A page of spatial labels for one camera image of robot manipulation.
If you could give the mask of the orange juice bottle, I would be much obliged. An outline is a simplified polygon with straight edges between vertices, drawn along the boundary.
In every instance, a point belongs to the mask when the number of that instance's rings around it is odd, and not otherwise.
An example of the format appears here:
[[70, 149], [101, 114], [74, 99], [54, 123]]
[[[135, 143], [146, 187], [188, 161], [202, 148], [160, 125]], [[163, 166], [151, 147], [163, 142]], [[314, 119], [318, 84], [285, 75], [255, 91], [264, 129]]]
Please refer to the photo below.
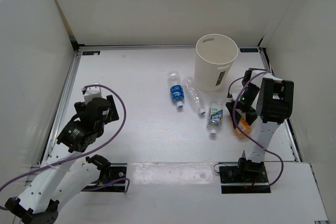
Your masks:
[[[231, 122], [232, 122], [233, 130], [235, 134], [239, 138], [245, 138], [246, 136], [234, 125], [233, 119], [231, 119]], [[238, 123], [238, 126], [242, 129], [242, 131], [246, 133], [247, 135], [249, 135], [252, 132], [250, 125], [246, 122], [244, 118], [240, 118], [240, 120], [237, 121], [237, 123]]]

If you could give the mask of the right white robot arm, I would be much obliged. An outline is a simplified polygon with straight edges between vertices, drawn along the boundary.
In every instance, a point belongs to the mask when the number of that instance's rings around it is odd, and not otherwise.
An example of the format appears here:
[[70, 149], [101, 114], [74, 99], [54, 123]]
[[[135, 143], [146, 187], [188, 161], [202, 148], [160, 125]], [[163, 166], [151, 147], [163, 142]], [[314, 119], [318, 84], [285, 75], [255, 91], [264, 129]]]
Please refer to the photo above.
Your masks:
[[249, 68], [242, 85], [236, 99], [228, 93], [225, 105], [235, 129], [241, 119], [254, 128], [254, 135], [249, 137], [253, 143], [244, 150], [236, 168], [236, 177], [247, 182], [262, 172], [275, 131], [292, 114], [294, 83], [266, 70]]

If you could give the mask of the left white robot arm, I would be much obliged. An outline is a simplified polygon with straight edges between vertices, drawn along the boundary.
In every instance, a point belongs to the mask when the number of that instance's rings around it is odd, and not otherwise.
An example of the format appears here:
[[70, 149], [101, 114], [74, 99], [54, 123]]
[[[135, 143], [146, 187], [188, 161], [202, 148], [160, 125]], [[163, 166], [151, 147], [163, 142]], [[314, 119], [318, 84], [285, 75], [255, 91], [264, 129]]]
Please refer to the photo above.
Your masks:
[[5, 204], [22, 223], [54, 223], [61, 207], [74, 195], [92, 182], [105, 182], [110, 177], [111, 163], [96, 154], [85, 157], [74, 178], [64, 179], [75, 160], [103, 135], [105, 125], [119, 119], [112, 95], [94, 95], [74, 107], [76, 114], [58, 135], [48, 159], [35, 171], [36, 177]]

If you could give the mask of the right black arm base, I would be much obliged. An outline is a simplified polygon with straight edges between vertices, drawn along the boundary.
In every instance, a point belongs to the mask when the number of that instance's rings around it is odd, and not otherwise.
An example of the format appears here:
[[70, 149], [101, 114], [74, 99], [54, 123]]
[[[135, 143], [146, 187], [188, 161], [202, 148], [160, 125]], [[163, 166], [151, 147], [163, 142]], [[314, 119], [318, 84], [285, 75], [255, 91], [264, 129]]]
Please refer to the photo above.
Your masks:
[[214, 165], [219, 175], [222, 194], [268, 194], [271, 192], [263, 162], [240, 161], [238, 164], [219, 162]]

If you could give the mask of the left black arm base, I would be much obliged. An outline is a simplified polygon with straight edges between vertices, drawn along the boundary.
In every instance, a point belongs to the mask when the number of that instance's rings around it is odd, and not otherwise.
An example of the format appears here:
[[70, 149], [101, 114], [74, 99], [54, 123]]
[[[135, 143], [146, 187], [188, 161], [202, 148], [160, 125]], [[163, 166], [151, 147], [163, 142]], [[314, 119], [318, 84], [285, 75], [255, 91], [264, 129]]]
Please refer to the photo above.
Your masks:
[[105, 192], [105, 193], [124, 193], [126, 190], [127, 182], [125, 180], [116, 182], [113, 185], [101, 188], [103, 185], [108, 184], [116, 179], [127, 177], [127, 163], [112, 163], [110, 171], [100, 176], [98, 180], [92, 182], [81, 191], [88, 192]]

